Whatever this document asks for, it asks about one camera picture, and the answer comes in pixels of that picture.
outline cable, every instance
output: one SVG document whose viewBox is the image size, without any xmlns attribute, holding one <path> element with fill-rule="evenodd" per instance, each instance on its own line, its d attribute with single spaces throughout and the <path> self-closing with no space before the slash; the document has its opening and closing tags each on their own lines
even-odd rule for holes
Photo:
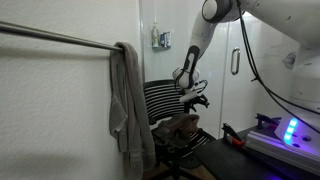
<svg viewBox="0 0 320 180">
<path fill-rule="evenodd" d="M 206 89 L 206 87 L 207 87 L 207 85 L 208 85 L 208 81 L 207 81 L 207 80 L 201 80 L 201 81 L 199 81 L 198 83 L 195 83 L 195 86 L 198 86 L 198 85 L 200 85 L 200 84 L 202 84 L 202 83 L 204 83 L 204 86 L 203 86 L 203 87 L 195 89 L 198 94 L 201 93 L 202 91 L 204 91 L 204 90 Z"/>
<path fill-rule="evenodd" d="M 282 109 L 284 109 L 286 112 L 288 112 L 290 115 L 292 115 L 293 117 L 297 118 L 298 120 L 300 120 L 303 124 L 305 124 L 306 126 L 308 126 L 309 128 L 311 128 L 312 130 L 314 130 L 315 132 L 319 133 L 320 134 L 320 131 L 317 130 L 316 128 L 314 128 L 313 126 L 311 126 L 309 123 L 305 122 L 304 120 L 302 120 L 301 118 L 299 118 L 297 115 L 295 115 L 294 113 L 292 113 L 290 110 L 288 110 L 287 108 L 285 108 L 275 97 L 279 98 L 280 100 L 290 104 L 290 105 L 293 105 L 293 106 L 296 106 L 298 108 L 301 108 L 303 110 L 306 110 L 306 111 L 309 111 L 309 112 L 312 112 L 312 113 L 315 113 L 315 114 L 318 114 L 320 115 L 319 112 L 316 112 L 314 110 L 311 110 L 311 109 L 308 109 L 308 108 L 305 108 L 305 107 L 302 107 L 302 106 L 299 106 L 295 103 L 292 103 L 284 98 L 282 98 L 281 96 L 279 96 L 278 94 L 276 94 L 275 92 L 273 92 L 271 89 L 269 89 L 265 84 L 264 82 L 262 81 L 261 77 L 260 77 L 260 74 L 258 72 L 258 69 L 256 67 L 256 64 L 255 64 L 255 61 L 254 61 L 254 58 L 253 58 L 253 55 L 252 55 L 252 51 L 251 51 L 251 47 L 250 47 L 250 44 L 249 44 L 249 40 L 248 40 L 248 36 L 247 36 L 247 31 L 246 31 L 246 27 L 245 27 L 245 24 L 244 24 L 244 21 L 243 21 L 243 17 L 242 17 L 242 11 L 241 11 L 241 7 L 240 7 L 241 3 L 239 2 L 239 0 L 237 0 L 237 6 L 238 6 L 238 9 L 239 9 L 239 15 L 240 15 L 240 23 L 241 23 L 241 30 L 242 30 L 242 35 L 243 35 L 243 41 L 244 41 L 244 44 L 245 44 L 245 49 L 246 49 L 246 52 L 247 52 L 247 57 L 248 57 L 248 61 L 249 61 L 249 65 L 251 67 L 251 70 L 255 76 L 255 80 L 258 80 L 258 82 L 264 87 L 264 89 L 266 90 L 266 92 L 269 94 L 269 96 L 272 98 L 273 101 L 276 102 L 276 104 L 278 104 Z"/>
</svg>

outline chair base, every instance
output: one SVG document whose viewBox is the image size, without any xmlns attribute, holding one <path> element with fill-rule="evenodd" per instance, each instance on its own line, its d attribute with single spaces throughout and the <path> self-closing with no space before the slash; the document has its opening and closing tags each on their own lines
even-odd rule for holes
<svg viewBox="0 0 320 180">
<path fill-rule="evenodd" d="M 201 180 L 200 178 L 180 169 L 176 164 L 173 164 L 172 167 L 152 178 L 150 180 L 163 180 L 164 178 L 172 176 L 174 180 L 179 180 L 179 177 L 185 177 L 190 180 Z"/>
</svg>

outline robotic arm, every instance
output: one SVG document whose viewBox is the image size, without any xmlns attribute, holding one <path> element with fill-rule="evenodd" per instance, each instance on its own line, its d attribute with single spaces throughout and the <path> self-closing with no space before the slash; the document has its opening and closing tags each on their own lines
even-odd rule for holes
<svg viewBox="0 0 320 180">
<path fill-rule="evenodd" d="M 206 107 L 209 105 L 207 98 L 203 94 L 199 96 L 194 88 L 195 82 L 199 78 L 199 71 L 196 69 L 196 65 L 210 45 L 217 24 L 230 22 L 238 18 L 239 13 L 232 0 L 206 0 L 204 2 L 202 10 L 198 13 L 193 26 L 191 42 L 184 66 L 182 69 L 177 68 L 173 72 L 173 78 L 176 83 L 186 93 L 180 99 L 181 102 L 200 103 Z"/>
<path fill-rule="evenodd" d="M 186 95 L 180 101 L 207 104 L 205 96 L 198 96 L 198 92 L 194 88 L 198 84 L 196 81 L 199 77 L 196 65 L 209 46 L 217 24 L 239 18 L 238 6 L 243 11 L 249 12 L 254 17 L 300 43 L 297 61 L 293 69 L 290 100 L 295 103 L 296 107 L 307 109 L 308 112 L 313 112 L 313 114 L 300 111 L 298 112 L 298 119 L 282 120 L 278 125 L 276 134 L 282 139 L 286 147 L 312 157 L 312 159 L 317 159 L 320 165 L 320 123 L 318 116 L 320 115 L 319 0 L 205 0 L 193 27 L 184 66 L 182 69 L 178 68 L 173 72 L 176 83 L 186 92 Z M 305 142 L 305 140 L 293 136 L 293 131 L 308 134 L 313 141 Z"/>
</svg>

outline black table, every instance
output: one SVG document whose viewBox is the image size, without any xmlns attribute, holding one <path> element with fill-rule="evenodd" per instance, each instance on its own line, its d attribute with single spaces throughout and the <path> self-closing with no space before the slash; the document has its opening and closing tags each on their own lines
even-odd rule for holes
<svg viewBox="0 0 320 180">
<path fill-rule="evenodd" d="M 245 139 L 251 130 L 257 129 L 249 128 L 238 134 Z M 217 179 L 320 179 L 319 176 L 252 149 L 239 151 L 223 139 L 197 148 L 194 154 Z"/>
</svg>

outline metal towel rail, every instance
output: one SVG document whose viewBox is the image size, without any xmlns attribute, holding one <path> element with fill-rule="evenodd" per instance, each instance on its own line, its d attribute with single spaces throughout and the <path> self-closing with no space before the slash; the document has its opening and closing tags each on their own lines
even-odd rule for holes
<svg viewBox="0 0 320 180">
<path fill-rule="evenodd" d="M 53 32 L 20 26 L 20 25 L 11 24 L 11 23 L 2 22 L 2 21 L 0 21 L 0 33 L 24 36 L 29 38 L 37 38 L 37 39 L 48 40 L 48 41 L 63 42 L 68 44 L 75 44 L 75 45 L 87 46 L 87 47 L 93 47 L 93 48 L 99 48 L 99 49 L 107 49 L 107 50 L 120 51 L 120 52 L 123 51 L 122 48 L 110 46 L 107 44 L 102 44 L 94 41 L 75 38 L 71 36 L 66 36 L 66 35 L 57 34 Z"/>
</svg>

